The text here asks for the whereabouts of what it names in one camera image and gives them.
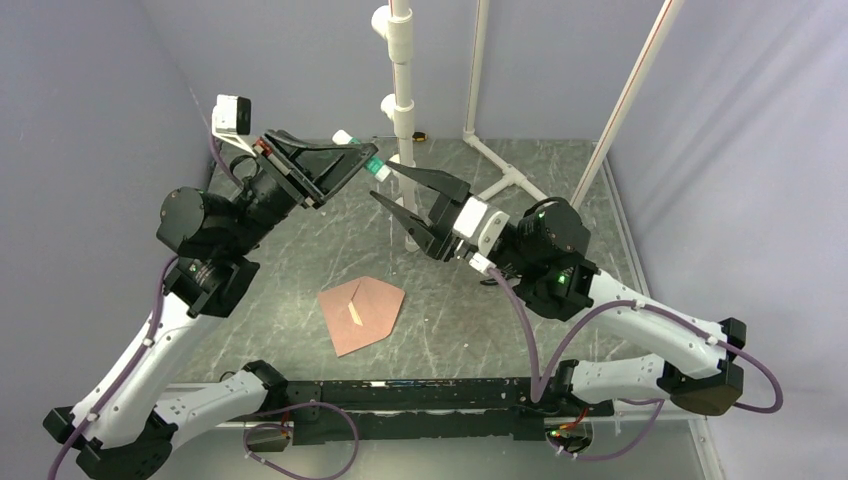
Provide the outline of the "cream paper letter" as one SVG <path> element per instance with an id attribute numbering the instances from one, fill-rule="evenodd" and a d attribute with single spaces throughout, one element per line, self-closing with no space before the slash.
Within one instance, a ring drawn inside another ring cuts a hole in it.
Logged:
<path id="1" fill-rule="evenodd" d="M 349 302 L 347 307 L 348 307 L 348 311 L 349 311 L 349 314 L 350 314 L 350 317 L 351 317 L 351 320 L 353 321 L 353 323 L 355 325 L 362 326 L 363 320 L 362 320 L 362 318 L 361 318 L 361 316 L 358 312 L 356 305 L 353 302 Z"/>

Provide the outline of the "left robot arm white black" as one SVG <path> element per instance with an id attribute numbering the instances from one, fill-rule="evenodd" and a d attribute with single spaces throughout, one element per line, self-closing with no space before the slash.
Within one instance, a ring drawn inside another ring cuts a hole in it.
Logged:
<path id="1" fill-rule="evenodd" d="M 172 251 L 139 333 L 102 381 L 44 419 L 63 452 L 92 479 L 147 479 L 187 441 L 230 419 L 279 417 L 286 378 L 252 361 L 227 379 L 166 400 L 163 392 L 193 350 L 234 311 L 259 266 L 264 238 L 297 208 L 318 209 L 377 154 L 358 140 L 315 144 L 269 130 L 246 152 L 253 172 L 224 196 L 180 187 L 160 208 L 158 239 Z"/>

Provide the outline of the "pink brown envelope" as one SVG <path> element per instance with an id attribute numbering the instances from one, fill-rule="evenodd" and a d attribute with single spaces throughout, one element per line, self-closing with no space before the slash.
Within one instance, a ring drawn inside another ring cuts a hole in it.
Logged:
<path id="1" fill-rule="evenodd" d="M 317 295 L 335 353 L 345 356 L 387 338 L 398 319 L 405 291 L 372 277 L 359 277 Z M 351 320 L 353 302 L 363 320 Z"/>

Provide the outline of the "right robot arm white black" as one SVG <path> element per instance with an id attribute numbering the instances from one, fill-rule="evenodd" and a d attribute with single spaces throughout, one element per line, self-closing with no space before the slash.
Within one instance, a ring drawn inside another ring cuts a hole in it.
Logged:
<path id="1" fill-rule="evenodd" d="M 437 195 L 426 216 L 381 199 L 419 248 L 438 261 L 460 259 L 504 289 L 528 343 L 533 401 L 551 390 L 553 406 L 564 415 L 612 399 L 669 400 L 703 416 L 738 405 L 744 323 L 684 315 L 603 271 L 587 255 L 590 230 L 565 199 L 540 200 L 512 219 L 447 172 L 397 163 L 392 171 Z M 542 364 L 531 315 L 572 322 L 576 329 L 607 329 L 644 355 L 570 363 L 554 354 Z"/>

